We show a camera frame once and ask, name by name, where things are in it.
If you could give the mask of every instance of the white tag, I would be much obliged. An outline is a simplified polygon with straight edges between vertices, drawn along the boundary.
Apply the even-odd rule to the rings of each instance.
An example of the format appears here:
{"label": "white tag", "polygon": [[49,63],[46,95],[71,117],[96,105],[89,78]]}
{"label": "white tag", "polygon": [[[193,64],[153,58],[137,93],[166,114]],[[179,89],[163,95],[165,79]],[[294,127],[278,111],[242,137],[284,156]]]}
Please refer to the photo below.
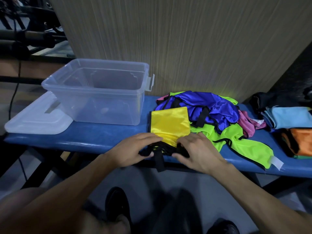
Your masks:
{"label": "white tag", "polygon": [[250,119],[255,121],[255,122],[258,122],[260,125],[264,122],[264,120],[257,120],[257,119],[252,119],[252,118],[250,118]]}
{"label": "white tag", "polygon": [[282,166],[284,165],[284,163],[282,161],[280,161],[277,157],[272,156],[271,157],[271,164],[273,164],[279,171],[282,168]]}

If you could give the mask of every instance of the plastic lid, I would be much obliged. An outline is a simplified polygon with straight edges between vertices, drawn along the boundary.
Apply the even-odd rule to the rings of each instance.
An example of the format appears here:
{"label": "plastic lid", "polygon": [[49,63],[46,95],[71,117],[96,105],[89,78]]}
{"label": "plastic lid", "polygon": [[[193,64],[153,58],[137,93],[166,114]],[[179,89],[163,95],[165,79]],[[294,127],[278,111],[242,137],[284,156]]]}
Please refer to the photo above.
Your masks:
{"label": "plastic lid", "polygon": [[9,133],[59,134],[72,122],[55,95],[48,91],[8,121],[4,128]]}

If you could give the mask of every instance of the stack of folded fabric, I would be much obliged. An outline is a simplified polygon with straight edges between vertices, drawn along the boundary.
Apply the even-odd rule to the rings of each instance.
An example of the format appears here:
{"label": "stack of folded fabric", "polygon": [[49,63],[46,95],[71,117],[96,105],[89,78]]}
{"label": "stack of folded fabric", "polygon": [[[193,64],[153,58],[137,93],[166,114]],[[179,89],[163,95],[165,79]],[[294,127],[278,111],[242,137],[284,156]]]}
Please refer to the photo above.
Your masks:
{"label": "stack of folded fabric", "polygon": [[[189,132],[202,132],[218,151],[227,144],[238,156],[268,169],[273,164],[272,149],[258,141],[247,138],[255,130],[266,127],[263,120],[250,119],[246,111],[240,111],[233,98],[206,92],[170,93],[157,101],[151,112],[150,131],[164,138],[161,143],[148,146],[141,154],[156,153],[157,161],[162,155],[179,151],[188,157],[187,151],[177,145],[177,139]],[[158,171],[164,166],[158,165]]]}
{"label": "stack of folded fabric", "polygon": [[294,158],[312,158],[312,111],[284,94],[257,93],[250,100],[253,110],[276,132],[285,153]]}

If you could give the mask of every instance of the container latch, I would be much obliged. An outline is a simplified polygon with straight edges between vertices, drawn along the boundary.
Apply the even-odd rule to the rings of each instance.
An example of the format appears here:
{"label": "container latch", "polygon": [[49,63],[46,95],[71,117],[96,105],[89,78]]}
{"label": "container latch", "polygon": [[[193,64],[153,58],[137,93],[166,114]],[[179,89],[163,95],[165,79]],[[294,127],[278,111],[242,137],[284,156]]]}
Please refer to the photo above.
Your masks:
{"label": "container latch", "polygon": [[154,86],[154,78],[155,78],[155,74],[153,74],[153,78],[147,77],[145,91],[152,91],[152,88]]}

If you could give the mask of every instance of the wall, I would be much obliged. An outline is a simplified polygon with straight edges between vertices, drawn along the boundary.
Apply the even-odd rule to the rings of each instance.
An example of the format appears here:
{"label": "wall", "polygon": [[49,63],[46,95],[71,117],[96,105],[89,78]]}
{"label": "wall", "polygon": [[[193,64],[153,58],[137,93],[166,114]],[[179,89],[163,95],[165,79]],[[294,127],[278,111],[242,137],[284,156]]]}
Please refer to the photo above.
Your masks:
{"label": "wall", "polygon": [[154,95],[243,101],[268,91],[312,40],[312,0],[50,0],[79,58],[142,61]]}

